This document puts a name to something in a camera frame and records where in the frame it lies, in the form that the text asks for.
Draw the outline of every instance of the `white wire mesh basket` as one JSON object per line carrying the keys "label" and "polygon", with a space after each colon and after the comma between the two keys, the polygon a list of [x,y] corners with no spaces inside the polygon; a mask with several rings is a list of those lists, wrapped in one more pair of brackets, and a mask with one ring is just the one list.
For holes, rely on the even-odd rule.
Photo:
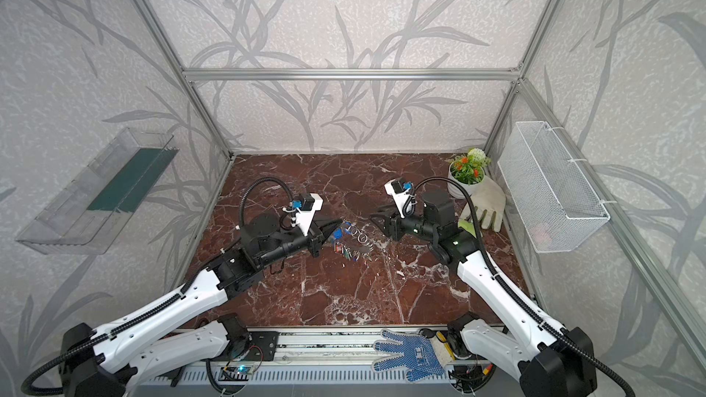
{"label": "white wire mesh basket", "polygon": [[538,253],[574,250],[610,219],[546,122],[516,122],[498,166]]}

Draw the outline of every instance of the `robotic arm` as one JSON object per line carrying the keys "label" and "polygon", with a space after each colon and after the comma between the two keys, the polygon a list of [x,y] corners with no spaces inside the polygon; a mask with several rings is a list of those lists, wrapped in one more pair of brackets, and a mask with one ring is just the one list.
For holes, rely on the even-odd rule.
{"label": "robotic arm", "polygon": [[[434,180],[454,184],[465,194],[475,236],[457,225],[453,202],[445,190],[425,191],[423,211],[415,214],[416,190]],[[379,208],[371,221],[393,240],[410,234],[428,241],[437,260],[473,288],[510,330],[511,336],[467,313],[448,325],[449,343],[457,354],[487,358],[515,378],[528,397],[586,397],[597,387],[596,369],[620,385],[627,396],[634,395],[629,384],[593,357],[593,344],[586,333],[578,327],[564,328],[498,268],[480,238],[473,202],[456,181],[431,177],[413,187],[397,178],[385,184],[385,191],[395,203]]]}
{"label": "robotic arm", "polygon": [[[260,214],[245,224],[248,194],[265,181],[287,192],[289,206],[279,218]],[[61,355],[34,371],[22,383],[31,396],[120,397],[143,380],[182,365],[221,353],[238,355],[246,349],[248,332],[235,315],[160,339],[182,323],[238,296],[263,279],[263,269],[290,254],[307,249],[313,257],[342,222],[313,219],[322,206],[317,194],[292,196],[277,178],[255,181],[246,190],[239,210],[240,238],[204,264],[184,285],[139,310],[91,329],[81,323],[64,334]],[[291,226],[284,224],[289,216]],[[61,388],[42,389],[33,382],[59,366]]]}

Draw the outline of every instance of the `marble table surface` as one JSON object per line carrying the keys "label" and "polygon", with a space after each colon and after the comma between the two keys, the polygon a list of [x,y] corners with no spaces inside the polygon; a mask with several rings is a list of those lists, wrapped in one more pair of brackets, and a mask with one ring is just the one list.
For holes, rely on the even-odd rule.
{"label": "marble table surface", "polygon": [[[242,295],[203,316],[209,320],[235,312],[247,326],[433,324],[447,323],[466,311],[489,323],[500,320],[474,291],[439,264],[424,242],[405,236],[396,243],[367,219],[389,204],[384,183],[404,176],[414,183],[446,176],[449,154],[240,155],[225,181],[189,273],[232,241],[243,191],[262,176],[281,178],[296,193],[319,193],[324,206],[317,217],[342,217],[372,240],[370,260],[349,261],[332,245],[313,258],[307,251],[290,256],[281,273],[270,274]],[[434,187],[428,183],[425,189]],[[263,183],[249,196],[250,221],[264,211],[285,206],[279,186]],[[456,201],[460,213],[464,203]],[[507,237],[484,230],[486,248],[501,269],[525,292],[527,287]]]}

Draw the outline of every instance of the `white flower pot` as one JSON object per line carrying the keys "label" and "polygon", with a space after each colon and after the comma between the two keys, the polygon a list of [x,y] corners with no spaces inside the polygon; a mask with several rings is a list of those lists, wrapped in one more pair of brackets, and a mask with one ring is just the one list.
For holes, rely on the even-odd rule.
{"label": "white flower pot", "polygon": [[[472,195],[473,192],[475,192],[475,191],[478,189],[478,186],[481,184],[481,182],[483,182],[483,180],[481,180],[481,182],[477,182],[476,184],[464,184],[464,183],[462,183],[461,181],[459,181],[459,180],[457,180],[456,178],[454,178],[453,175],[451,175],[451,164],[449,164],[449,166],[448,166],[448,177],[449,177],[451,180],[454,180],[454,181],[456,181],[458,184],[460,184],[461,187],[463,187],[463,188],[466,190],[466,192],[468,192],[468,195],[469,195],[469,196]],[[447,183],[447,186],[448,186],[448,192],[451,194],[452,197],[454,197],[454,198],[456,198],[456,199],[465,199],[465,198],[466,198],[465,196],[463,196],[463,193],[461,193],[461,191],[458,190],[458,189],[456,188],[456,186],[454,186],[454,185],[451,184],[450,182]]]}

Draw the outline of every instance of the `wallpaper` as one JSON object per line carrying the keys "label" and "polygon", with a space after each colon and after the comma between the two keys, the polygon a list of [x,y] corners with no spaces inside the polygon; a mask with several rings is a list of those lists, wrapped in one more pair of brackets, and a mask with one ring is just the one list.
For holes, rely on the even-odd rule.
{"label": "wallpaper", "polygon": [[188,67],[514,67],[546,0],[150,2]]}
{"label": "wallpaper", "polygon": [[[0,394],[96,326],[163,294],[227,163],[129,0],[0,0]],[[117,133],[179,148],[107,253],[43,255],[14,241]],[[38,381],[48,386],[58,375]]]}
{"label": "wallpaper", "polygon": [[706,2],[567,0],[529,76],[706,319]]}
{"label": "wallpaper", "polygon": [[[481,146],[507,82],[204,82],[232,150],[439,152]],[[388,104],[375,96],[389,95]]]}
{"label": "wallpaper", "polygon": [[[534,121],[518,96],[489,150],[497,160],[516,121]],[[494,162],[491,176],[508,195],[506,217],[517,242],[518,256],[534,282],[545,309],[567,328],[584,330],[596,357],[631,384],[638,396],[706,396],[706,379],[652,299],[640,274],[632,268],[610,230],[603,226],[576,250],[539,254],[534,251],[502,174]],[[624,392],[598,374],[596,397],[622,397]]]}

